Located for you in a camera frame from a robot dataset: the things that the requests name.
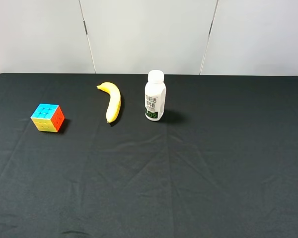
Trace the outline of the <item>colourful puzzle cube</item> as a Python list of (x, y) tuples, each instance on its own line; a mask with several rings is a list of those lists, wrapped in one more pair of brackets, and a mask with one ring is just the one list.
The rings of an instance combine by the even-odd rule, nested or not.
[(30, 118), (44, 132), (58, 132), (65, 120), (60, 106), (54, 104), (39, 104)]

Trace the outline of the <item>white milk bottle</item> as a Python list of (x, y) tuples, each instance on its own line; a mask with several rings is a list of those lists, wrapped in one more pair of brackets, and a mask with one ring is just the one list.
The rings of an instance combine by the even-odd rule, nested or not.
[(164, 113), (166, 86), (164, 73), (161, 70), (151, 70), (145, 85), (145, 115), (151, 121), (159, 121)]

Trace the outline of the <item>yellow banana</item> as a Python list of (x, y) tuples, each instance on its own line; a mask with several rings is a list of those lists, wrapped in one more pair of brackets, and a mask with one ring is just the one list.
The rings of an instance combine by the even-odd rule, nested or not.
[(106, 120), (108, 123), (114, 122), (121, 108), (121, 94), (118, 87), (111, 82), (103, 82), (96, 86), (98, 90), (106, 92), (110, 96), (108, 108), (106, 111)]

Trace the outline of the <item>black tablecloth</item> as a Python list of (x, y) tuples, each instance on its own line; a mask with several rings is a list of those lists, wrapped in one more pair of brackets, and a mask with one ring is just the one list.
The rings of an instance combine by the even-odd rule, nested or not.
[(167, 75), (157, 122), (146, 81), (0, 74), (0, 238), (298, 238), (298, 76)]

